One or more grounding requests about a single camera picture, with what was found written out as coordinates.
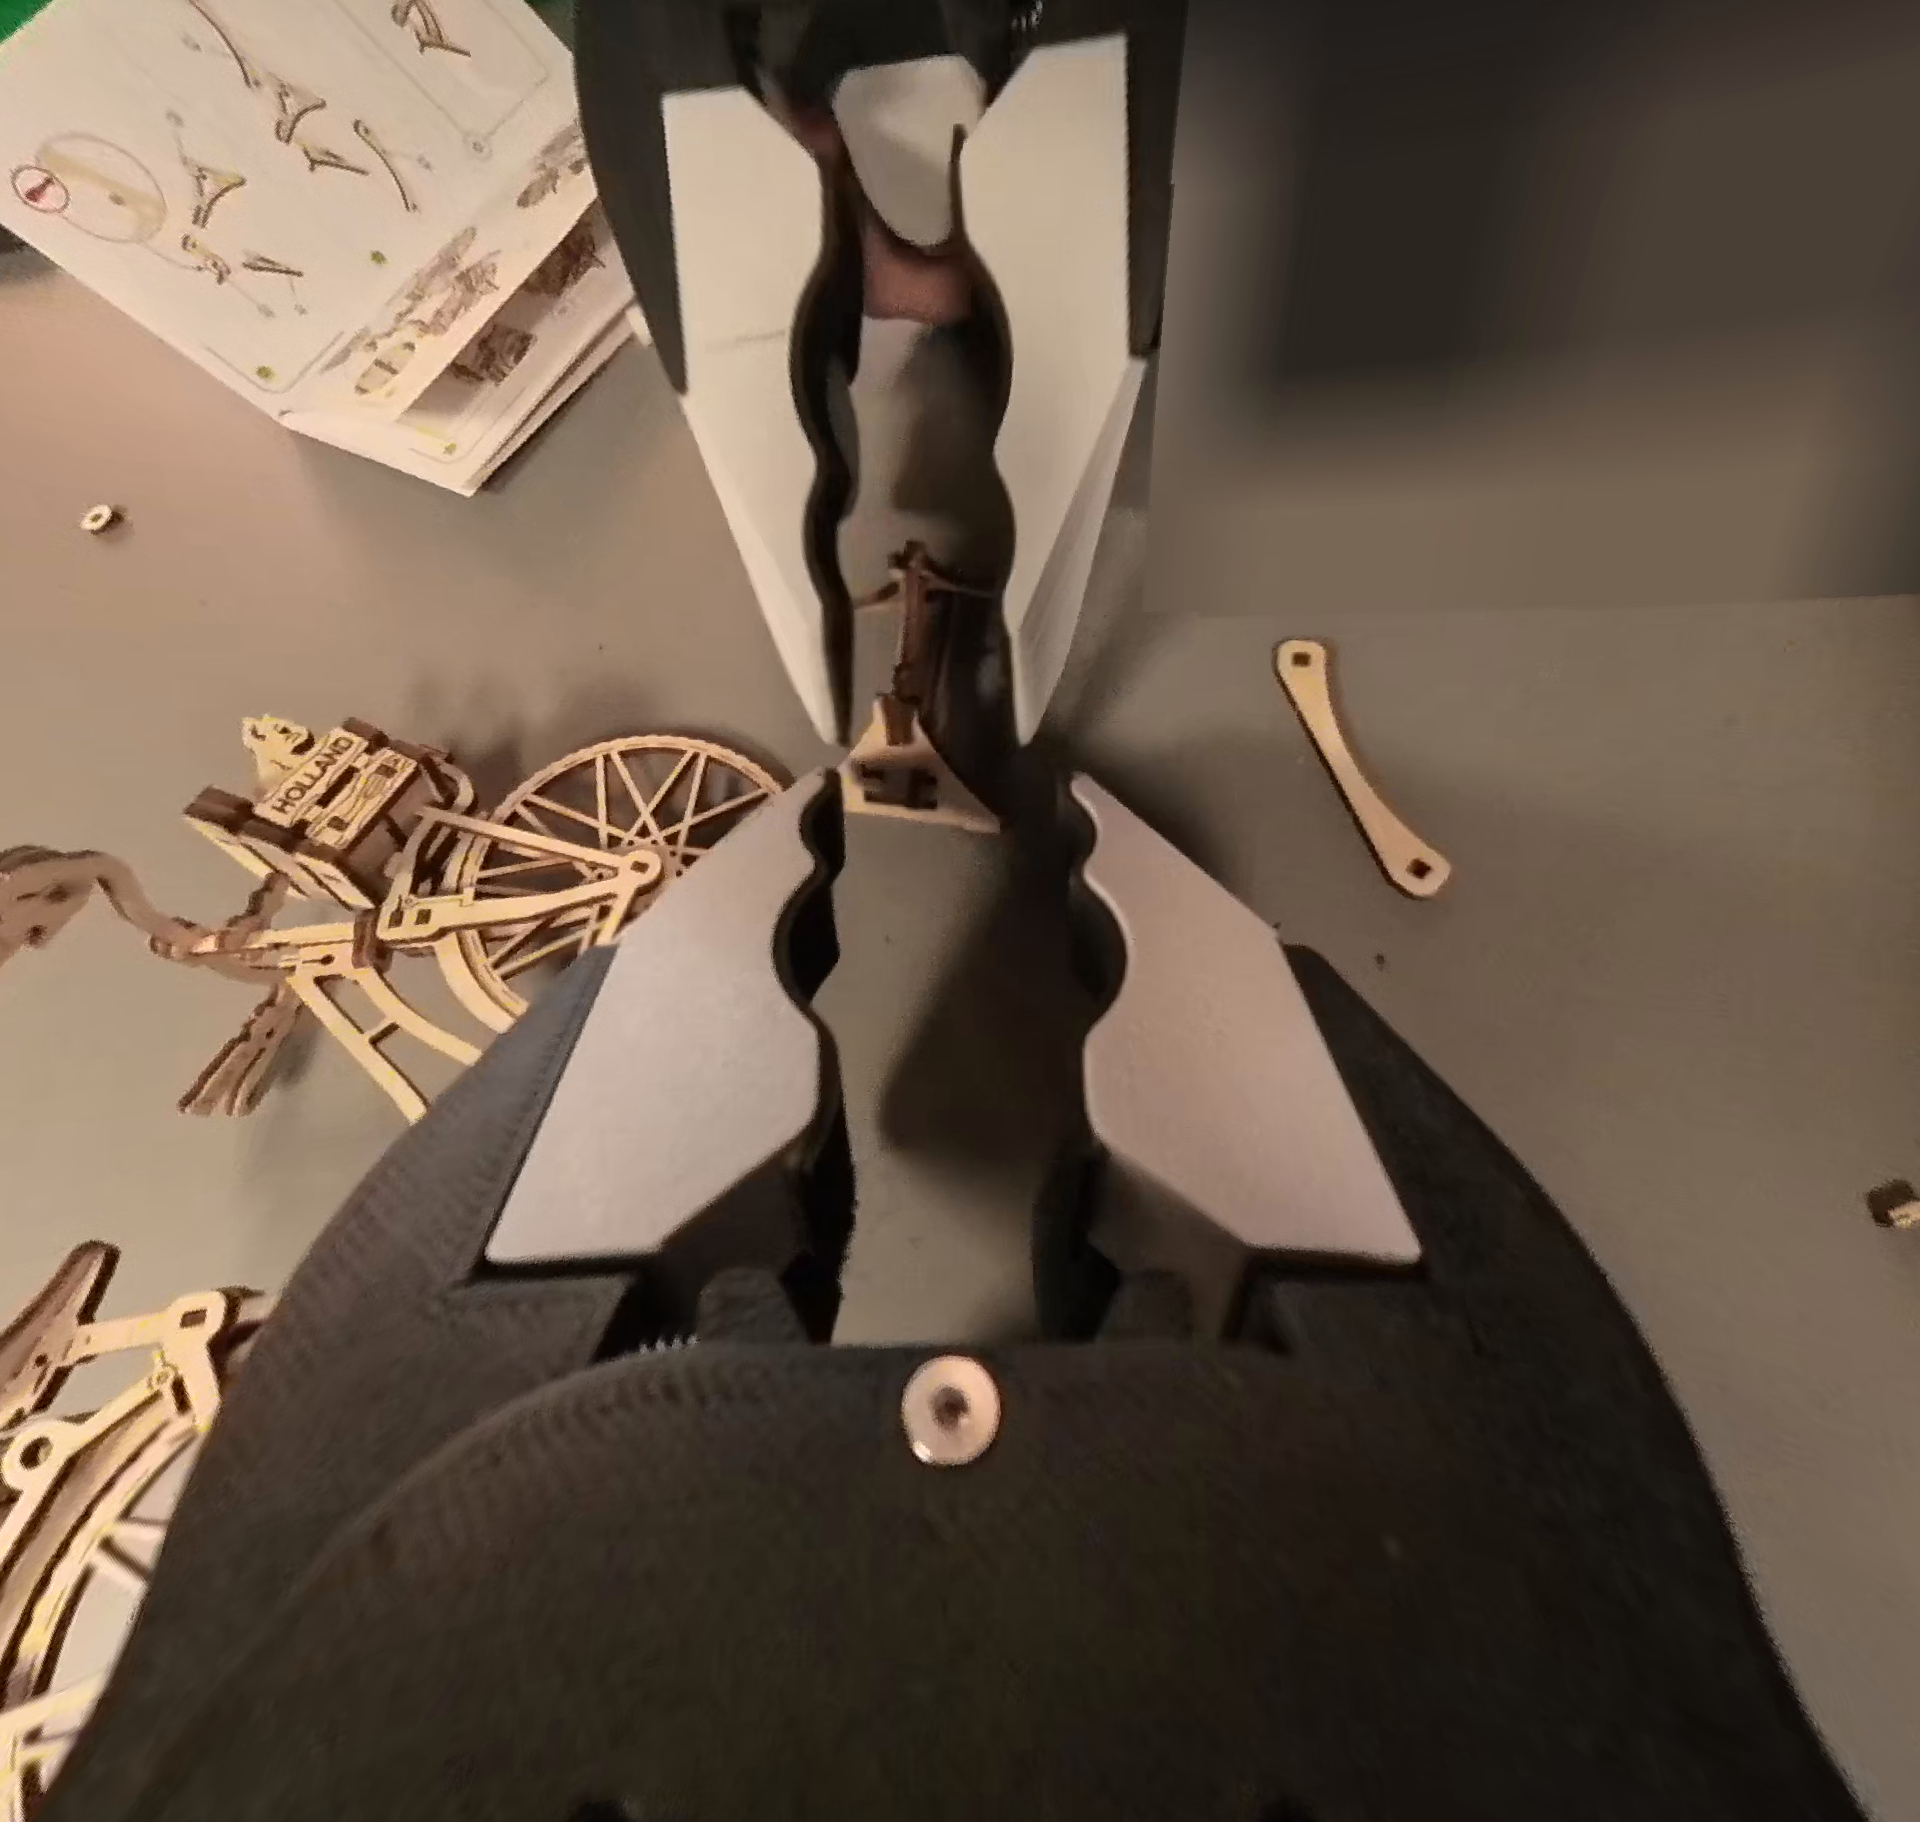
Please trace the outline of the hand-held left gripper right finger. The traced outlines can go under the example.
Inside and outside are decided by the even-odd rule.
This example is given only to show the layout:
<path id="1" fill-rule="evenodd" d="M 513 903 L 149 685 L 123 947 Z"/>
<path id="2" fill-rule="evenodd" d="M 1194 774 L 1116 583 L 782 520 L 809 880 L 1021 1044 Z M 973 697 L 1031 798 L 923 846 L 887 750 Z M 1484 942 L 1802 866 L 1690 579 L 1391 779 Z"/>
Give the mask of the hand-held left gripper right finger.
<path id="1" fill-rule="evenodd" d="M 1083 1048 L 1116 1267 L 1413 1267 L 1420 1240 L 1277 930 L 1089 776 L 1079 888 L 1116 945 Z"/>

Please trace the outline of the wooden bicycle model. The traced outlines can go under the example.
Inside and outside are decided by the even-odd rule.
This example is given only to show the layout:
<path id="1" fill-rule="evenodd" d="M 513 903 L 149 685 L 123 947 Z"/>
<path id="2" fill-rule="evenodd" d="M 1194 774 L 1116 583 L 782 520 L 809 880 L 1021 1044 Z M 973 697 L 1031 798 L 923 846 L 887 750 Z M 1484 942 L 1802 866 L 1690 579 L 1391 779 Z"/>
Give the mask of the wooden bicycle model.
<path id="1" fill-rule="evenodd" d="M 161 962 L 255 993 L 181 1095 L 195 1118 L 250 1114 L 312 1023 L 417 1121 L 425 1095 L 391 1044 L 471 1066 L 480 1042 L 401 993 L 397 965 L 433 967 L 499 1036 L 547 972 L 610 945 L 787 784 L 725 742 L 640 733 L 563 753 L 485 808 L 447 752 L 368 721 L 251 714 L 241 741 L 251 790 L 209 785 L 182 809 L 254 883 L 222 921 L 163 910 L 105 850 L 3 850 L 7 962 L 105 905 Z M 157 1510 L 273 1304 L 214 1287 L 102 1317 L 113 1269 L 113 1245 L 73 1247 L 3 1326 L 3 1817 L 42 1809 L 109 1671 L 62 1658 L 75 1621 L 150 1584 Z"/>

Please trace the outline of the small wooden part assembly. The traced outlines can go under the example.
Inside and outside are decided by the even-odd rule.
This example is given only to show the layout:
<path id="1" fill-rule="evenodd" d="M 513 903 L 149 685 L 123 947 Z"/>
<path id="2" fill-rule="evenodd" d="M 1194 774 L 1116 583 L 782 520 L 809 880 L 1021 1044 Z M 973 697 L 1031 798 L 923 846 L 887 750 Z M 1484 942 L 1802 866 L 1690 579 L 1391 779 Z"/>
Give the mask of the small wooden part assembly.
<path id="1" fill-rule="evenodd" d="M 894 673 L 872 716 L 840 765 L 843 808 L 873 819 L 999 836 L 1001 816 L 969 789 L 932 727 L 947 685 L 952 610 L 988 590 L 945 570 L 913 538 L 889 558 L 889 575 L 849 610 L 897 610 Z"/>

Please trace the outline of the paper instruction booklet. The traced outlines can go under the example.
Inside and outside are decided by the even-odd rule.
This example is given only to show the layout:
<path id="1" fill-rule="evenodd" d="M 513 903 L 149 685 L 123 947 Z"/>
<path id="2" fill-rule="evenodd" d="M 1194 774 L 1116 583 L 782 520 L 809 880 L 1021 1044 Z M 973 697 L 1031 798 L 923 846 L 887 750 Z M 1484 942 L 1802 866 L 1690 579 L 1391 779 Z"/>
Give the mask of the paper instruction booklet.
<path id="1" fill-rule="evenodd" d="M 636 331 L 530 0 L 50 0 L 3 230 L 276 424 L 471 496 Z"/>

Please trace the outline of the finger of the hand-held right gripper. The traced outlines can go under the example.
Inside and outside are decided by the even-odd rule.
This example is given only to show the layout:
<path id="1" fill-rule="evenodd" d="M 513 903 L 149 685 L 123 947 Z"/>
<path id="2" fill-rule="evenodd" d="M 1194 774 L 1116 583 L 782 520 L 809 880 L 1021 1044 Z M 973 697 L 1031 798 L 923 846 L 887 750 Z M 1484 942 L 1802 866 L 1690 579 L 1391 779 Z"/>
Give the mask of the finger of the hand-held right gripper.
<path id="1" fill-rule="evenodd" d="M 1130 341 L 1128 85 L 1124 34 L 1043 42 L 955 157 L 1009 358 L 995 464 L 1014 520 L 1001 607 L 1021 744 L 1069 658 L 1144 374 Z"/>
<path id="2" fill-rule="evenodd" d="M 847 169 L 741 85 L 663 102 L 683 406 L 813 729 L 847 741 L 853 610 L 842 530 L 860 256 Z"/>

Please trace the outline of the person's right hand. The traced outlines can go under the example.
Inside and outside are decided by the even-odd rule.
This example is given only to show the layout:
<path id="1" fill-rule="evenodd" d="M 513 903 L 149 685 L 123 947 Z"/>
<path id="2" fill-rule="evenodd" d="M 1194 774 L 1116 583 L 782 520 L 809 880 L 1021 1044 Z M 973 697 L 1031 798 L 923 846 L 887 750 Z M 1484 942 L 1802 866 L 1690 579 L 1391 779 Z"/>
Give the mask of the person's right hand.
<path id="1" fill-rule="evenodd" d="M 976 289 L 960 238 L 913 243 L 875 208 L 860 211 L 860 317 L 941 329 L 973 320 Z"/>

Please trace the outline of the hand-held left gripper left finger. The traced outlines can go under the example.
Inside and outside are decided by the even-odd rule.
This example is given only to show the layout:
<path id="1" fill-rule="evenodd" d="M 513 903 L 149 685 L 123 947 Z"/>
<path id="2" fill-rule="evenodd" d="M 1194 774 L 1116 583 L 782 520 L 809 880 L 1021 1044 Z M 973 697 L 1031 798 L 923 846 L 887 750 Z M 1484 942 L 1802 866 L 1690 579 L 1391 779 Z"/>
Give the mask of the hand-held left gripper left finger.
<path id="1" fill-rule="evenodd" d="M 846 1269 L 846 1098 L 818 1014 L 843 864 L 836 774 L 811 770 L 606 950 L 488 1263 Z"/>

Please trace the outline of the curved wooden strip part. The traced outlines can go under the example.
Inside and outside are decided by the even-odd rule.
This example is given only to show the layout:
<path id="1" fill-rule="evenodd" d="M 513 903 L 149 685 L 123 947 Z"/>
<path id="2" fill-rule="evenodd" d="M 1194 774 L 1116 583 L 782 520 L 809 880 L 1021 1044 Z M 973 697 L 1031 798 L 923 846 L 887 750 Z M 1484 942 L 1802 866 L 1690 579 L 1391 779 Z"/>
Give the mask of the curved wooden strip part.
<path id="1" fill-rule="evenodd" d="M 1272 668 L 1379 874 L 1405 897 L 1440 896 L 1451 883 L 1452 866 L 1404 823 L 1358 762 L 1337 709 L 1327 643 L 1283 640 L 1273 649 Z"/>

